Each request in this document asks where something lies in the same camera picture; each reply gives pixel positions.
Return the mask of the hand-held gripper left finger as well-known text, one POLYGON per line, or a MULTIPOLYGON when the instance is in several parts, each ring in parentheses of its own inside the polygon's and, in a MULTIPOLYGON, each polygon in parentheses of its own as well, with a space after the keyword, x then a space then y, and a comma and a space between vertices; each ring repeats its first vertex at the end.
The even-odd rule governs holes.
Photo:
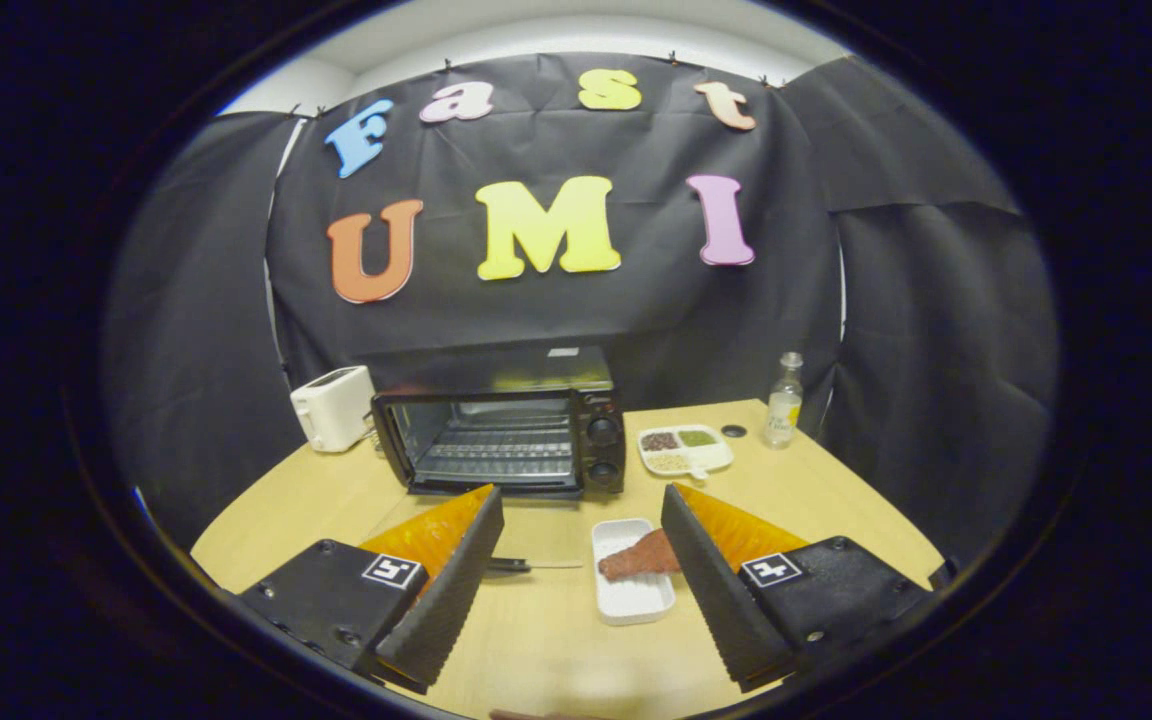
POLYGON ((238 600, 353 674, 426 694, 503 528, 502 492, 486 484, 362 544, 312 541, 238 600))

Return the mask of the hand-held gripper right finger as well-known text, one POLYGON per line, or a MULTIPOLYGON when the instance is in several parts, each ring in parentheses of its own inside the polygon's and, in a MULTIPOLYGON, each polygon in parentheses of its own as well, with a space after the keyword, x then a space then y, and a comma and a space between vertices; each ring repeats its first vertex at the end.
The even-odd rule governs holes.
POLYGON ((698 488, 666 488, 660 524, 742 691, 859 661, 934 597, 851 538, 797 541, 698 488))

